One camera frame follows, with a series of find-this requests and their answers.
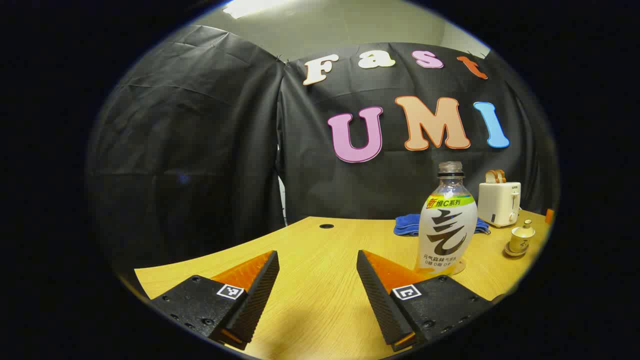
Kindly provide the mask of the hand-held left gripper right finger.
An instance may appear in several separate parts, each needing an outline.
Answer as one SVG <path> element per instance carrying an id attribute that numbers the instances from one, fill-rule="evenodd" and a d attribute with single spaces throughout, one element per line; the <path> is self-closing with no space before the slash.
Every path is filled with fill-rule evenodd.
<path id="1" fill-rule="evenodd" d="M 427 278 L 372 251 L 358 251 L 356 270 L 395 352 L 435 344 L 493 306 L 450 276 Z"/>

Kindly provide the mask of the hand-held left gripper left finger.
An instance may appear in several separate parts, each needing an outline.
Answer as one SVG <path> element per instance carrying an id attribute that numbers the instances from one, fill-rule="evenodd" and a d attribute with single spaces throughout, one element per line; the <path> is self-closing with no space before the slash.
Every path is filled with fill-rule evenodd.
<path id="1" fill-rule="evenodd" d="M 211 277 L 191 275 L 150 302 L 188 330 L 245 350 L 279 270 L 278 253 L 270 250 Z"/>

